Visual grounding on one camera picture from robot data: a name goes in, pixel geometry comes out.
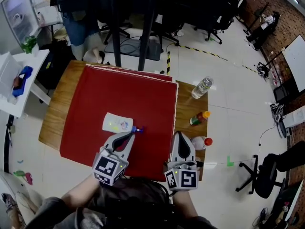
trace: white desk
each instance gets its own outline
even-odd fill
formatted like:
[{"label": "white desk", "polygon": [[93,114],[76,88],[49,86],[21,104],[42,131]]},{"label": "white desk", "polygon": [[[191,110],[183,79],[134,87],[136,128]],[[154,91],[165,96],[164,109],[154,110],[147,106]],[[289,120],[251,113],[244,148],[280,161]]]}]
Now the white desk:
[{"label": "white desk", "polygon": [[44,60],[49,54],[49,50],[40,50],[36,57],[33,57],[32,54],[20,53],[13,55],[13,58],[20,63],[23,67],[30,66],[33,68],[32,75],[27,79],[23,95],[17,97],[16,104],[8,103],[5,99],[0,99],[0,109],[15,116],[21,117],[24,111],[25,104],[28,100],[28,96],[30,91],[34,93],[39,99],[49,105],[51,98],[47,96],[47,94],[38,87],[34,80],[41,68]]}]

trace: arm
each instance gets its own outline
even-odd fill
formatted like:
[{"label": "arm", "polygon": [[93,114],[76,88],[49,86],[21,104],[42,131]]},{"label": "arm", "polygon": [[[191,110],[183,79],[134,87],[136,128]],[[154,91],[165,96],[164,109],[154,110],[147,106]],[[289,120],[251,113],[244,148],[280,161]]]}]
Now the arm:
[{"label": "arm", "polygon": [[198,216],[189,191],[176,192],[173,196],[173,204],[184,214],[186,219]]},{"label": "arm", "polygon": [[94,195],[100,183],[91,174],[76,187],[67,192],[61,199],[72,210],[84,206]]}]

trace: red bottle cap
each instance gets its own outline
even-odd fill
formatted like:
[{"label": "red bottle cap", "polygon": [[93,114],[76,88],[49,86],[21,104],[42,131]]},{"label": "red bottle cap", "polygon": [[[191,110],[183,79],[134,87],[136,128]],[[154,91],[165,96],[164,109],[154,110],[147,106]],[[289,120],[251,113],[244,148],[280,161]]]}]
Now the red bottle cap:
[{"label": "red bottle cap", "polygon": [[212,145],[212,143],[213,143],[213,140],[209,137],[204,140],[204,145],[206,145],[206,146],[210,146],[210,145]]}]

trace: plastic water bottle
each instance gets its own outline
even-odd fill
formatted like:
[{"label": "plastic water bottle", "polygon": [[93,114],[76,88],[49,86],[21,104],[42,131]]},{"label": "plastic water bottle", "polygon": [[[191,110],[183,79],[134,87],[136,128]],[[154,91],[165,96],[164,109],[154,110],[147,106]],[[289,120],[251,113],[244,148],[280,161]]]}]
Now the plastic water bottle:
[{"label": "plastic water bottle", "polygon": [[201,98],[213,85],[214,80],[207,76],[205,77],[199,84],[192,90],[192,96],[193,98]]}]

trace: person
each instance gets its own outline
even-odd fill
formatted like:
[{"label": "person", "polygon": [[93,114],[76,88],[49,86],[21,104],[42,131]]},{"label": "person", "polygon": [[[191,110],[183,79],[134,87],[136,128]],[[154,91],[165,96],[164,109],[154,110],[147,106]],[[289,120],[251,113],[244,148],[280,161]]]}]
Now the person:
[{"label": "person", "polygon": [[[46,0],[50,6],[57,5],[57,0]],[[92,50],[97,63],[103,63],[105,53],[99,51],[102,44],[100,28],[94,11],[82,10],[61,13],[63,25],[71,42],[73,55],[82,60],[88,50]]]},{"label": "person", "polygon": [[263,43],[266,41],[268,35],[273,33],[277,27],[280,14],[276,11],[273,11],[274,14],[265,18],[264,23],[262,23],[258,28],[256,28],[250,36],[247,36],[248,42],[256,40],[256,42],[251,46],[255,50],[259,50]]},{"label": "person", "polygon": [[188,191],[170,203],[167,190],[142,178],[120,178],[112,187],[93,175],[62,198],[48,198],[27,229],[215,229],[198,216]]}]

